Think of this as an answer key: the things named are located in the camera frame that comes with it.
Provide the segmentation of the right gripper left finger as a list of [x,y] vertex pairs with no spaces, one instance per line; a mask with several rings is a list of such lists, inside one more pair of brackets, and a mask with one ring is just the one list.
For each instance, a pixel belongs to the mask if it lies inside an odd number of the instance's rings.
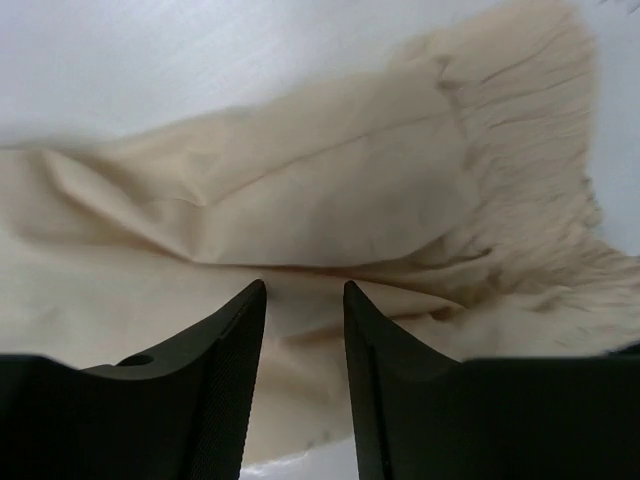
[[1,359],[5,479],[236,479],[266,319],[254,281],[115,365]]

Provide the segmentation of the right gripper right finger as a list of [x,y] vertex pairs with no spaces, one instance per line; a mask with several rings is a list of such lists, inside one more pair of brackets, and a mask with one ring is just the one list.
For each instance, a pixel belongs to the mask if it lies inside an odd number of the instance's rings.
[[639,348],[457,362],[343,293],[363,479],[635,479]]

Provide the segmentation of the beige trousers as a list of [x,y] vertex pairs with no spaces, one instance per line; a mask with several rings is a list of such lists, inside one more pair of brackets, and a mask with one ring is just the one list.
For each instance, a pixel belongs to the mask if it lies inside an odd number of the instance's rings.
[[84,149],[1,153],[1,349],[89,367],[268,291],[243,461],[352,434],[342,291],[456,360],[639,338],[587,173],[597,51],[508,1],[389,64]]

